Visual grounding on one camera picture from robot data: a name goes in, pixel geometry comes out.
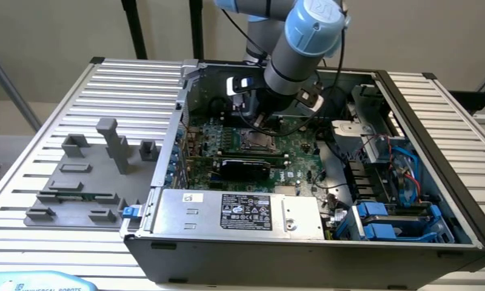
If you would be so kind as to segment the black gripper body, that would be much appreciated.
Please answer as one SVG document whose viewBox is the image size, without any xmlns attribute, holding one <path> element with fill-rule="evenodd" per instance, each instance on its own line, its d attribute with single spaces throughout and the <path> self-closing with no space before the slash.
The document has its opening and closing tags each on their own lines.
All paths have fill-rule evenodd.
<svg viewBox="0 0 485 291">
<path fill-rule="evenodd" d="M 256 131 L 264 130 L 261 125 L 266 119 L 272 114 L 284 111 L 289 107 L 290 103 L 297 99 L 298 94 L 300 92 L 292 95 L 281 95 L 272 89 L 256 90 L 256 99 L 258 102 L 253 117 L 253 129 Z"/>
</svg>

